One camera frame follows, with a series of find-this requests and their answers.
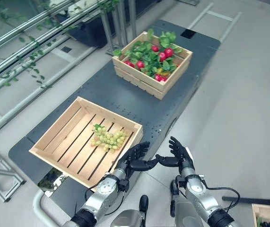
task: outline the small wooden box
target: small wooden box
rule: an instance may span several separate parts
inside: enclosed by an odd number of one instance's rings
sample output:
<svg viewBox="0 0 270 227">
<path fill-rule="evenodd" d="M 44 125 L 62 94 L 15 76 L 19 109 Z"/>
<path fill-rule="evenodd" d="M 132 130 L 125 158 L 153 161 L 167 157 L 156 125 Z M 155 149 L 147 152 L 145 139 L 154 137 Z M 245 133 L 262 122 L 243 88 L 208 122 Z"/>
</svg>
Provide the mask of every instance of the small wooden box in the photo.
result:
<svg viewBox="0 0 270 227">
<path fill-rule="evenodd" d="M 116 74 L 129 81 L 130 83 L 140 87 L 141 89 L 147 91 L 151 95 L 154 95 L 158 99 L 162 99 L 168 92 L 168 90 L 175 84 L 175 82 L 182 76 L 182 74 L 187 70 L 190 60 L 192 58 L 192 52 L 186 50 L 180 46 L 182 51 L 180 53 L 174 54 L 174 63 L 179 64 L 177 69 L 168 77 L 166 81 L 157 81 L 148 75 L 140 72 L 139 70 L 124 63 L 128 59 L 128 56 L 124 53 L 131 49 L 135 42 L 137 41 L 147 41 L 148 33 L 141 33 L 136 39 L 130 42 L 127 46 L 122 49 L 122 55 L 120 57 L 114 56 L 112 58 Z M 157 36 L 150 41 L 152 44 L 159 46 L 159 40 Z"/>
<path fill-rule="evenodd" d="M 257 227 L 257 217 L 262 218 L 262 221 L 270 222 L 270 206 L 252 204 L 254 227 Z"/>
<path fill-rule="evenodd" d="M 127 133 L 120 150 L 105 152 L 92 147 L 93 125 L 109 132 Z M 119 157 L 143 137 L 142 125 L 104 109 L 81 97 L 68 107 L 30 152 L 86 187 L 96 184 L 105 172 L 114 170 Z"/>
</svg>

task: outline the red radish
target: red radish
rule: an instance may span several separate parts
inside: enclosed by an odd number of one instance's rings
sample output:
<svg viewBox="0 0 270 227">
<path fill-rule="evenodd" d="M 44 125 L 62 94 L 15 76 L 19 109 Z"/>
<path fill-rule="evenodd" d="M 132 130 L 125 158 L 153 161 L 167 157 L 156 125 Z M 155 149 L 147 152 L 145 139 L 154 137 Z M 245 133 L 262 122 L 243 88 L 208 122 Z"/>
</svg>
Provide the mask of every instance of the red radish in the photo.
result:
<svg viewBox="0 0 270 227">
<path fill-rule="evenodd" d="M 165 56 L 166 56 L 167 58 L 169 58 L 169 57 L 171 57 L 171 56 L 174 54 L 174 51 L 173 51 L 171 48 L 166 48 L 166 49 L 164 50 L 164 53 L 165 53 Z"/>
<path fill-rule="evenodd" d="M 159 51 L 159 47 L 157 47 L 156 45 L 152 45 L 151 47 L 153 52 L 158 52 Z"/>
<path fill-rule="evenodd" d="M 161 80 L 162 81 L 166 81 L 167 80 L 167 77 L 161 77 Z"/>
<path fill-rule="evenodd" d="M 135 67 L 135 65 L 133 63 L 131 63 L 129 60 L 126 60 L 124 63 L 133 67 L 133 68 Z"/>
<path fill-rule="evenodd" d="M 144 68 L 144 63 L 142 61 L 137 61 L 137 66 L 139 69 Z"/>
<path fill-rule="evenodd" d="M 160 74 L 155 74 L 155 80 L 156 81 L 161 81 L 161 76 L 160 76 Z"/>
<path fill-rule="evenodd" d="M 159 56 L 160 56 L 160 61 L 164 61 L 166 59 L 166 55 L 164 52 L 160 52 Z"/>
</svg>

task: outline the black cable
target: black cable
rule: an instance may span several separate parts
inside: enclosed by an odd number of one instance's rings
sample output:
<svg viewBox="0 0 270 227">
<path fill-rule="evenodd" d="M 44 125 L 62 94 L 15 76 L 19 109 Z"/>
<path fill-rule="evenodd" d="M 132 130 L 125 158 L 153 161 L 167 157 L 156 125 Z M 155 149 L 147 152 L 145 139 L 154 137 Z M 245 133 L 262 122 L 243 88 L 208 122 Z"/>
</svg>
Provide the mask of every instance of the black cable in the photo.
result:
<svg viewBox="0 0 270 227">
<path fill-rule="evenodd" d="M 208 189 L 208 190 L 230 190 L 230 191 L 233 191 L 234 193 L 237 194 L 238 198 L 236 200 L 236 202 L 234 202 L 234 204 L 232 204 L 232 202 L 230 203 L 229 207 L 225 207 L 224 210 L 227 210 L 227 212 L 229 211 L 229 209 L 235 207 L 239 201 L 240 201 L 240 194 L 233 188 L 228 188 L 228 187 L 217 187 L 217 188 L 209 188 L 206 184 L 206 181 L 205 180 L 202 180 L 203 184 L 205 185 L 205 187 Z"/>
<path fill-rule="evenodd" d="M 100 181 L 98 181 L 98 183 L 96 183 L 96 184 L 93 185 L 92 187 L 87 188 L 86 192 L 84 193 L 84 198 L 85 198 L 86 201 L 87 201 L 87 192 L 88 192 L 89 190 L 91 190 L 92 188 L 95 188 L 96 186 L 98 186 L 98 184 L 99 184 L 100 182 L 102 182 L 104 179 L 105 179 L 105 177 L 102 177 L 102 178 L 100 179 Z"/>
<path fill-rule="evenodd" d="M 121 207 L 121 204 L 122 204 L 123 199 L 124 199 L 124 194 L 125 194 L 125 191 L 123 192 L 122 200 L 121 200 L 119 206 L 114 211 L 112 211 L 111 213 L 105 214 L 105 216 L 115 213 Z"/>
</svg>

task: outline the dark gray table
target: dark gray table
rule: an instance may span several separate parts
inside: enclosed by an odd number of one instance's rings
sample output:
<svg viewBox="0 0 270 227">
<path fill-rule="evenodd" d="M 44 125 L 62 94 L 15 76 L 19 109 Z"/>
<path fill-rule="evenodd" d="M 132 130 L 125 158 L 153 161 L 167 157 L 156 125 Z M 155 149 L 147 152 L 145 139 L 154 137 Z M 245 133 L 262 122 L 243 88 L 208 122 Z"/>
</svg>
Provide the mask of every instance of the dark gray table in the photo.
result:
<svg viewBox="0 0 270 227">
<path fill-rule="evenodd" d="M 159 100 L 118 77 L 112 61 L 109 61 L 9 151 L 11 160 L 35 184 L 38 184 L 52 167 L 28 150 L 77 96 L 142 124 L 144 132 L 142 141 L 150 141 L 150 149 L 144 159 L 148 160 L 155 154 L 168 130 L 199 87 L 211 58 L 220 46 L 220 41 L 163 20 L 156 21 L 151 27 L 155 35 L 161 35 L 161 31 L 175 31 L 177 34 L 175 43 L 193 52 L 187 71 L 166 96 Z M 132 176 L 131 187 L 137 177 L 138 174 Z M 85 190 L 83 185 L 68 178 L 54 192 L 51 199 L 68 215 L 73 216 L 75 203 L 77 202 L 78 207 L 84 203 Z"/>
</svg>

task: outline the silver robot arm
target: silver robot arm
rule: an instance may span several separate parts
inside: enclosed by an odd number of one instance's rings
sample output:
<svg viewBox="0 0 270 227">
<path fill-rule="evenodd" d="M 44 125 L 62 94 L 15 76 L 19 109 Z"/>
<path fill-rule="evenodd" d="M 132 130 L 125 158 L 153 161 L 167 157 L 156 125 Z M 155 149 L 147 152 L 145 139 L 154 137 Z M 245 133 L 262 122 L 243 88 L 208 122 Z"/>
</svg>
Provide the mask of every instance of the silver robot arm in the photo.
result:
<svg viewBox="0 0 270 227">
<path fill-rule="evenodd" d="M 210 227 L 242 227 L 242 225 L 234 221 L 218 204 L 217 200 L 207 192 L 206 186 L 202 183 L 203 179 L 195 173 L 188 148 L 184 148 L 174 137 L 171 137 L 169 143 L 169 147 L 172 149 L 171 153 L 175 156 L 175 162 L 178 160 L 177 166 L 181 174 L 181 176 L 176 177 L 176 183 L 185 188 L 186 198 L 193 204 L 198 215 L 208 223 Z M 183 216 L 186 217 L 186 210 L 179 209 L 176 210 L 176 212 L 184 212 Z"/>
<path fill-rule="evenodd" d="M 97 186 L 96 192 L 88 198 L 81 209 L 63 227 L 94 227 L 115 202 L 119 193 L 128 190 L 128 179 L 132 173 L 132 163 L 143 157 L 148 148 L 149 142 L 143 142 L 130 148 L 118 160 L 114 172 L 103 177 Z"/>
</svg>

